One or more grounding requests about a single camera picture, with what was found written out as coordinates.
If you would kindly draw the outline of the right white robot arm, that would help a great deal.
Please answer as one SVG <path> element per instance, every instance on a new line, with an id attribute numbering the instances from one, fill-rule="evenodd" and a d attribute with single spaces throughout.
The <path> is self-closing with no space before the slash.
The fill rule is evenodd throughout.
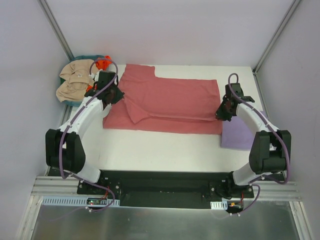
<path id="1" fill-rule="evenodd" d="M 278 181 L 272 174 L 287 171 L 290 166 L 291 134 L 274 126 L 255 106 L 251 96 L 245 96 L 239 83 L 225 86 L 225 95 L 215 113 L 220 121 L 231 121 L 239 117 L 254 134 L 248 163 L 233 171 L 232 181 L 225 184 L 225 192 L 230 197 L 237 197 L 243 186 L 250 185 L 260 178 L 267 178 L 279 184 L 286 184 L 287 179 Z"/>

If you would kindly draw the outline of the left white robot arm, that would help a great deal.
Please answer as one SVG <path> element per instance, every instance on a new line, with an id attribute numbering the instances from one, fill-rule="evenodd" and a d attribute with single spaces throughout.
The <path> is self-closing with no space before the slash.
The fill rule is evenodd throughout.
<path id="1" fill-rule="evenodd" d="M 108 107 L 118 103 L 124 93 L 119 89 L 117 72 L 101 70 L 94 74 L 93 87 L 85 92 L 76 110 L 58 129 L 49 129 L 45 134 L 46 164 L 58 169 L 62 178 L 72 174 L 88 181 L 88 188 L 99 195 L 105 191 L 106 183 L 100 179 L 102 171 L 89 161 L 99 157 L 99 139 L 84 140 L 86 132 L 98 135 Z"/>

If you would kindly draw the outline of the aluminium frame post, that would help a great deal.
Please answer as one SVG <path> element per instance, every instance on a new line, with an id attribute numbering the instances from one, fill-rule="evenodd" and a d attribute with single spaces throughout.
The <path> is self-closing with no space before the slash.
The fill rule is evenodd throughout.
<path id="1" fill-rule="evenodd" d="M 286 29 L 287 25 L 289 24 L 291 18 L 297 11 L 298 7 L 302 3 L 302 0 L 293 0 L 285 12 L 282 20 L 280 21 L 278 27 L 276 28 L 275 32 L 273 33 L 270 41 L 268 42 L 266 48 L 264 49 L 262 55 L 260 56 L 259 60 L 257 61 L 256 65 L 252 69 L 253 75 L 256 76 L 259 70 L 261 69 L 262 65 L 264 64 L 267 56 L 270 54 L 271 50 L 277 43 L 278 39 L 283 34 L 284 30 Z"/>
<path id="2" fill-rule="evenodd" d="M 65 35 L 63 34 L 59 23 L 54 16 L 53 11 L 51 10 L 51 7 L 47 0 L 38 0 L 38 4 L 40 5 L 45 17 L 47 18 L 57 40 L 60 43 L 60 46 L 62 47 L 64 53 L 66 54 L 67 58 L 71 61 L 74 58 L 74 54 L 67 42 L 67 39 L 65 38 Z"/>

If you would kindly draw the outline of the right aluminium frame post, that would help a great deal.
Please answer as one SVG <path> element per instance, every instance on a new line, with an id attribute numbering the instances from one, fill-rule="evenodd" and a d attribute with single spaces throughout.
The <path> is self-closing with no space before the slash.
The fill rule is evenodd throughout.
<path id="1" fill-rule="evenodd" d="M 282 20 L 280 21 L 278 27 L 276 28 L 275 32 L 273 33 L 270 41 L 268 42 L 266 48 L 264 49 L 262 55 L 260 56 L 259 60 L 257 61 L 256 65 L 252 69 L 253 75 L 256 76 L 259 70 L 261 69 L 262 65 L 264 64 L 267 56 L 270 54 L 271 50 L 277 43 L 278 39 L 283 34 L 284 30 L 286 29 L 287 25 L 289 24 L 291 18 L 297 11 L 298 7 L 302 3 L 302 0 L 293 0 L 285 12 Z"/>

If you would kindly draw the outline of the teal plastic basket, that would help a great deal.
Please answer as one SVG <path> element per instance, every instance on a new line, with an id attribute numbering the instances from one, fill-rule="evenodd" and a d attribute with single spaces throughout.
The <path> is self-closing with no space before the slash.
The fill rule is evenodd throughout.
<path id="1" fill-rule="evenodd" d="M 100 71 L 97 67 L 96 67 L 96 64 L 95 64 L 95 62 L 96 62 L 96 60 L 98 59 L 98 57 L 102 57 L 102 60 L 103 60 L 103 55 L 89 55 L 89 56 L 86 56 L 86 55 L 80 55 L 80 56 L 77 56 L 77 57 L 75 57 L 72 61 L 75 61 L 75 60 L 86 60 L 86 59 L 91 59 L 91 60 L 93 60 L 93 63 L 91 64 L 91 66 L 90 66 L 90 68 L 89 68 L 89 73 L 90 74 L 96 74 L 98 71 Z M 64 80 L 62 79 L 62 78 L 60 78 L 60 85 L 62 84 L 64 82 Z M 61 102 L 61 103 L 64 103 L 64 104 L 66 104 L 66 105 L 69 105 L 69 106 L 73 106 L 73 107 L 78 107 L 78 106 L 80 106 L 80 104 L 82 103 L 82 102 L 74 102 L 74 101 L 63 101 L 63 102 Z"/>

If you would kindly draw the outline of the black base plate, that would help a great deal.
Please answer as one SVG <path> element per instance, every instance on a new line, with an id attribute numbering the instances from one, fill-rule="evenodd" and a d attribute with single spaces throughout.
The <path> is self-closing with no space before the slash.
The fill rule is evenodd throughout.
<path id="1" fill-rule="evenodd" d="M 253 199 L 253 188 L 236 186 L 226 172 L 104 170 L 95 186 L 78 183 L 79 195 L 104 195 L 108 187 L 122 207 L 209 209 L 212 202 Z"/>

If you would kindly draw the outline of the folded purple t shirt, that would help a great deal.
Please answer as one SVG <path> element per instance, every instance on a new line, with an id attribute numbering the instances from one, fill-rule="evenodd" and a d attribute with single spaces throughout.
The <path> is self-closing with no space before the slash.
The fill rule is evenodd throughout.
<path id="1" fill-rule="evenodd" d="M 241 117 L 233 116 L 231 121 L 222 122 L 220 146 L 225 149 L 249 151 L 255 133 L 248 128 Z"/>

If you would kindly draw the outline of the orange t shirt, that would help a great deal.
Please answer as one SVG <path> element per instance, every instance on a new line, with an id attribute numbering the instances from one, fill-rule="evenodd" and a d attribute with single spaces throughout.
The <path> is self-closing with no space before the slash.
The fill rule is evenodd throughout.
<path id="1" fill-rule="evenodd" d="M 103 59 L 102 57 L 98 57 L 95 62 L 95 65 L 99 70 L 105 71 L 108 69 L 109 65 L 112 64 L 110 60 L 111 60 L 111 57 L 108 55 L 105 55 Z"/>

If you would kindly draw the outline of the aluminium front rail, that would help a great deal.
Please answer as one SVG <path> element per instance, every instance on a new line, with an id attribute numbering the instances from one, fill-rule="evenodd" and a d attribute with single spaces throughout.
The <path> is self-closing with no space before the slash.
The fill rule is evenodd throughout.
<path id="1" fill-rule="evenodd" d="M 74 177 L 62 179 L 59 176 L 37 176 L 31 191 L 32 196 L 77 196 L 79 181 Z M 301 192 L 295 182 L 285 185 L 273 181 L 257 181 L 260 186 L 258 199 L 261 201 L 301 202 Z"/>

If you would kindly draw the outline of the pink red t shirt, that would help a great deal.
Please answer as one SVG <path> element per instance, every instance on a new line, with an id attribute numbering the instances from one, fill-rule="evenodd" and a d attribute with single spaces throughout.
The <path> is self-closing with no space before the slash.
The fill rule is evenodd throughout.
<path id="1" fill-rule="evenodd" d="M 154 66 L 127 64 L 118 87 L 124 97 L 103 119 L 105 129 L 221 135 L 215 79 L 163 78 Z"/>

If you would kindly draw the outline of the beige t shirt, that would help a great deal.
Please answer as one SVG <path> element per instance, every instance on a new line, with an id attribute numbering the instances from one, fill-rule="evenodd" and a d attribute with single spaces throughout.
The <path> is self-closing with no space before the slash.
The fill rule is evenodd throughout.
<path id="1" fill-rule="evenodd" d="M 56 97 L 60 102 L 82 102 L 88 86 L 94 84 L 90 77 L 93 62 L 92 59 L 74 60 L 62 69 L 59 77 L 64 82 L 56 90 Z"/>

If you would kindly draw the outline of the left aluminium frame post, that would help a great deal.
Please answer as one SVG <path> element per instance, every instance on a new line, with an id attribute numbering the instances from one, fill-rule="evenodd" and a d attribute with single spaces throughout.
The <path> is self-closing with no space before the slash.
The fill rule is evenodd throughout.
<path id="1" fill-rule="evenodd" d="M 57 40 L 60 43 L 60 46 L 62 47 L 64 53 L 66 54 L 67 58 L 71 61 L 74 58 L 74 54 L 67 42 L 67 39 L 65 38 L 65 35 L 63 34 L 59 23 L 54 16 L 53 11 L 51 10 L 51 7 L 47 0 L 38 0 L 38 4 L 40 5 L 45 17 L 47 18 Z"/>

